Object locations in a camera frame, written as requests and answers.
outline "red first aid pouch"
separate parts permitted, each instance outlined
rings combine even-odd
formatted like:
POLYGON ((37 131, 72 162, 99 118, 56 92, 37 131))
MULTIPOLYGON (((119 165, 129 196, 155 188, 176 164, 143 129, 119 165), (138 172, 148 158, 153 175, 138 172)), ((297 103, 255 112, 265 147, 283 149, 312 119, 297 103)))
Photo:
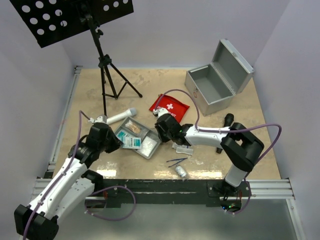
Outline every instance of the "red first aid pouch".
MULTIPOLYGON (((162 94, 157 98, 154 104, 149 108, 149 111, 153 111, 156 107, 156 104, 162 94)), ((181 122, 182 118, 186 114, 186 111, 190 106, 178 101, 172 96, 165 95, 158 104, 158 108, 165 108, 169 113, 174 116, 178 123, 181 122)))

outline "gray plastic tray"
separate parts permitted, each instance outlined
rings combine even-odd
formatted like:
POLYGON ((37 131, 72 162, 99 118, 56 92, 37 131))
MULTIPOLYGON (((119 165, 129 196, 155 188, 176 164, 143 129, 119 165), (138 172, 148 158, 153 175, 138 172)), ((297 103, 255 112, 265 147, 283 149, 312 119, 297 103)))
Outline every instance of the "gray plastic tray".
POLYGON ((146 137, 149 137, 153 140, 156 141, 156 145, 154 146, 154 148, 152 149, 152 151, 150 152, 150 154, 147 156, 145 154, 142 154, 141 152, 139 152, 139 150, 137 149, 132 149, 133 151, 135 151, 137 154, 140 154, 141 156, 143 156, 145 159, 150 159, 152 157, 152 155, 155 153, 155 151, 157 150, 157 148, 159 147, 161 141, 158 137, 158 134, 155 133, 154 131, 152 131, 150 128, 146 127, 145 125, 141 124, 140 122, 134 120, 132 117, 128 116, 122 123, 121 125, 115 130, 115 135, 117 136, 118 133, 120 132, 120 130, 123 130, 125 132, 127 132, 128 134, 136 137, 136 138, 141 138, 141 143, 143 145, 144 140, 146 137), (133 131, 131 131, 129 128, 126 127, 126 123, 129 122, 129 120, 131 120, 133 123, 135 123, 136 125, 138 125, 141 128, 140 133, 134 133, 133 131))

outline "silver metal case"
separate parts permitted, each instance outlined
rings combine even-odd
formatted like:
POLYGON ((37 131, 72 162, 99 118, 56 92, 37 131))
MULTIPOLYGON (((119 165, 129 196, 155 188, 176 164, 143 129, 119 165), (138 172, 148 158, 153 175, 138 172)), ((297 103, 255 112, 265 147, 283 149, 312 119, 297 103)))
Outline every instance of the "silver metal case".
POLYGON ((186 72, 185 86, 204 116, 230 105, 254 69, 227 39, 221 39, 210 64, 186 72))

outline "hole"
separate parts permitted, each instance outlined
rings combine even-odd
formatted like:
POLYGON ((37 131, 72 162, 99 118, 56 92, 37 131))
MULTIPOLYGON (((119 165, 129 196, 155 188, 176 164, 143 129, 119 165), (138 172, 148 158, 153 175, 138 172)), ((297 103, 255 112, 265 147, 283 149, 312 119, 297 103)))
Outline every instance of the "hole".
POLYGON ((60 9, 55 10, 55 15, 57 15, 58 17, 62 15, 62 11, 60 9))
POLYGON ((50 19, 50 15, 48 13, 45 13, 42 15, 44 20, 49 20, 50 19))
POLYGON ((60 22, 60 25, 61 25, 62 27, 67 26, 67 21, 65 21, 65 20, 61 21, 61 22, 60 22))
POLYGON ((24 11, 25 13, 29 13, 29 12, 30 12, 30 7, 28 7, 27 5, 23 5, 21 9, 22 9, 22 11, 24 11))
POLYGON ((43 29, 38 29, 36 31, 36 33, 39 34, 39 35, 43 35, 43 34, 45 34, 45 31, 43 29))
POLYGON ((42 1, 37 1, 37 2, 35 3, 35 6, 36 6, 38 9, 42 9, 42 8, 44 7, 44 4, 43 4, 42 1))
POLYGON ((36 25, 38 23, 38 20, 34 17, 30 18, 30 23, 33 25, 36 25))
POLYGON ((49 26, 49 29, 50 29, 51 31, 54 31, 54 30, 56 30, 56 26, 55 26, 55 25, 50 25, 50 26, 49 26))

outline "wall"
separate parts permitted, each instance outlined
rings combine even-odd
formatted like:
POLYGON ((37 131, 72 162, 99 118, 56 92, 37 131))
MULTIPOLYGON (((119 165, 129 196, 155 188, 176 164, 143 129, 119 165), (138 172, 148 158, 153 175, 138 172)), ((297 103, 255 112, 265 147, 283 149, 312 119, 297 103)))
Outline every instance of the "wall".
POLYGON ((41 49, 9 1, 0 33, 0 235, 17 239, 14 210, 48 166, 73 65, 61 43, 41 49))
POLYGON ((291 0, 254 65, 265 120, 283 126, 274 153, 309 240, 320 236, 319 9, 317 0, 291 0))
MULTIPOLYGON (((209 63, 219 39, 228 38, 253 65, 288 2, 133 0, 134 13, 101 26, 101 46, 120 67, 191 67, 209 63)), ((74 64, 98 67, 89 32, 63 46, 74 64)))

